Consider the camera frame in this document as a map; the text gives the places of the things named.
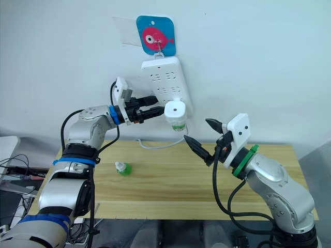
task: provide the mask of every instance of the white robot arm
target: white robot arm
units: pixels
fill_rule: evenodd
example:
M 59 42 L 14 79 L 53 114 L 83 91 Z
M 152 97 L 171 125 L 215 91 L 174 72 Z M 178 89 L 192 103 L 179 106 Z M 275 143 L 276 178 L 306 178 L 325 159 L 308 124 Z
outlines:
M 314 200 L 310 193 L 295 182 L 279 162 L 257 153 L 258 145 L 250 150 L 244 147 L 250 137 L 248 115 L 238 114 L 228 124 L 214 119 L 206 121 L 222 135 L 215 147 L 219 151 L 219 157 L 215 159 L 215 155 L 211 156 L 199 142 L 185 136 L 190 148 L 208 166 L 216 160 L 222 162 L 226 168 L 232 167 L 232 174 L 246 180 L 264 199 L 277 224 L 276 238 L 283 247 L 321 247 L 316 236 L 312 213 Z
M 139 109 L 157 103 L 154 96 L 136 99 L 131 97 L 132 90 L 121 88 L 116 92 L 120 106 L 89 107 L 79 114 L 70 128 L 62 157 L 53 162 L 53 173 L 39 197 L 38 214 L 27 215 L 2 236 L 1 248 L 64 247 L 75 218 L 88 213 L 94 204 L 93 171 L 100 161 L 98 155 L 106 132 L 121 123 L 143 123 L 164 112 L 164 107 Z M 89 230 L 90 237 L 95 233 L 96 230 Z

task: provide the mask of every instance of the green ring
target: green ring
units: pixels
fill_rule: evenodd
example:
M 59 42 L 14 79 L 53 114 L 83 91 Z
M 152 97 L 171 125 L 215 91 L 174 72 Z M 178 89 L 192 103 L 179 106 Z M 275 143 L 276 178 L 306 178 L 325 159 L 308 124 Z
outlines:
M 238 165 L 238 167 L 236 168 L 236 170 L 232 173 L 235 177 L 238 177 L 239 173 L 242 171 L 242 169 L 244 168 L 244 166 L 247 164 L 248 160 L 250 160 L 250 158 L 254 155 L 254 153 L 257 152 L 258 148 L 259 148 L 259 145 L 254 145 L 250 149 L 250 151 L 246 154 L 246 156 L 240 162 L 240 164 Z

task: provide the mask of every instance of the fish sticker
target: fish sticker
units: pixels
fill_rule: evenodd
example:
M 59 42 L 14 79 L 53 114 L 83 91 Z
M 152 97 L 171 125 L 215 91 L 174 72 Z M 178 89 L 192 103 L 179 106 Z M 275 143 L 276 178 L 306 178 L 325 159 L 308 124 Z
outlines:
M 174 39 L 168 39 L 164 33 L 155 27 L 147 27 L 143 31 L 143 38 L 145 45 L 154 51 L 159 50 L 157 42 L 160 44 L 161 50 L 167 45 L 168 42 L 174 43 Z
M 145 53 L 154 55 L 159 51 L 160 45 L 164 56 L 176 54 L 174 24 L 169 18 L 141 15 L 136 23 Z

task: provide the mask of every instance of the blue tape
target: blue tape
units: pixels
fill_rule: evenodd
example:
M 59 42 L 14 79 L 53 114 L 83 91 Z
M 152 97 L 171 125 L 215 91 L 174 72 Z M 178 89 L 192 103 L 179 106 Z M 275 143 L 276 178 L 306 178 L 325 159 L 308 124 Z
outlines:
M 65 222 L 67 222 L 70 226 L 70 218 L 63 214 L 54 214 L 54 213 L 47 213 L 47 214 L 37 214 L 37 215 L 27 215 L 24 219 L 20 220 L 19 223 L 29 222 L 29 221 L 51 221 L 54 223 L 59 224 L 66 233 L 69 232 L 69 228 Z
M 117 116 L 116 110 L 115 110 L 115 108 L 114 108 L 113 105 L 110 105 L 110 106 L 109 106 L 109 111 L 110 111 L 110 116 L 113 118 L 115 124 L 116 124 L 116 125 L 121 124 L 121 123 L 119 122 L 119 119 L 118 119 L 118 116 Z
M 95 162 L 90 159 L 79 159 L 79 158 L 60 158 L 58 160 L 53 161 L 53 165 L 55 165 L 58 162 L 78 162 L 83 164 L 91 164 L 93 167 L 95 166 Z

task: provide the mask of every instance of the small green bottle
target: small green bottle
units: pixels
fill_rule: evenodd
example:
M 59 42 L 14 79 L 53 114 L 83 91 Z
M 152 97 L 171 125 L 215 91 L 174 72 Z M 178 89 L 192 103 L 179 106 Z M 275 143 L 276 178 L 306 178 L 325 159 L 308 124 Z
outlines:
M 132 172 L 132 167 L 128 163 L 115 162 L 115 165 L 117 172 L 124 176 L 130 175 Z

